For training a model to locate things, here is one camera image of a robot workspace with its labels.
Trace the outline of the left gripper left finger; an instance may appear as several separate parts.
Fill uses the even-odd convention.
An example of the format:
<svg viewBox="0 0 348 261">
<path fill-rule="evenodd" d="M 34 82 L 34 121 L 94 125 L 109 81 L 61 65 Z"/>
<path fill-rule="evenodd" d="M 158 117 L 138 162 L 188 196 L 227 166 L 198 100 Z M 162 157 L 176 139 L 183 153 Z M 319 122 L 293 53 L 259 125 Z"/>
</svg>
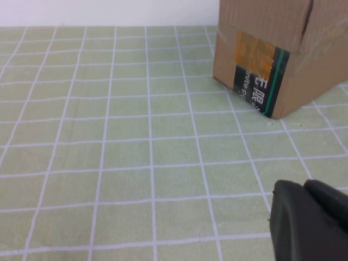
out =
<svg viewBox="0 0 348 261">
<path fill-rule="evenodd" d="M 347 260 L 347 234 L 298 183 L 275 183 L 270 233 L 276 260 Z"/>
</svg>

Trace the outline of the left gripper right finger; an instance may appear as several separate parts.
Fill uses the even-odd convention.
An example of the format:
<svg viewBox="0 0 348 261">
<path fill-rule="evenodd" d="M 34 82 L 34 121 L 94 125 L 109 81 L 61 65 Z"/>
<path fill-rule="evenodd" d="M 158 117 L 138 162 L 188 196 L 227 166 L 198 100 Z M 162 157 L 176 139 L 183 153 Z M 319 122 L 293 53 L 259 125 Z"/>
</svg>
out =
<svg viewBox="0 0 348 261">
<path fill-rule="evenodd" d="M 303 186 L 323 211 L 347 234 L 347 195 L 315 179 L 307 180 Z"/>
</svg>

